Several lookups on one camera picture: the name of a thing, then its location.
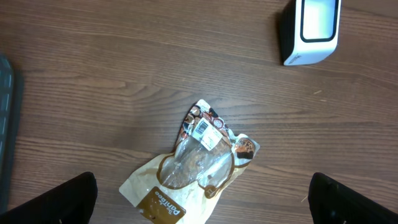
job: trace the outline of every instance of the white device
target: white device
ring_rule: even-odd
[[[308,65],[337,47],[341,0],[291,0],[279,23],[284,65]]]

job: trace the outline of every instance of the black object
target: black object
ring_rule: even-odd
[[[0,215],[1,224],[87,224],[97,198],[97,184],[85,172]]]
[[[397,224],[398,215],[333,180],[312,177],[308,201],[314,224]]]
[[[296,1],[289,1],[279,18],[279,44],[282,61],[286,61],[293,53],[296,16]]]
[[[0,213],[7,210],[23,89],[22,75],[0,54]]]

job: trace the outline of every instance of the barcode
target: barcode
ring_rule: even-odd
[[[206,128],[207,128],[208,126],[209,126],[209,125],[208,125],[205,121],[202,121],[202,122],[200,123],[199,127],[197,128],[197,133],[198,133],[198,134],[203,134],[203,132],[206,130]]]

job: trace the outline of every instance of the white label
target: white label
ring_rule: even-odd
[[[192,137],[198,140],[207,150],[212,150],[223,137],[223,135],[210,124],[205,118],[202,118],[195,130],[192,132]]]

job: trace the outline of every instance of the clear plastic bag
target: clear plastic bag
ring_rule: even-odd
[[[245,134],[235,136],[200,100],[187,114],[173,152],[133,172],[119,191],[154,223],[202,224],[259,147]]]

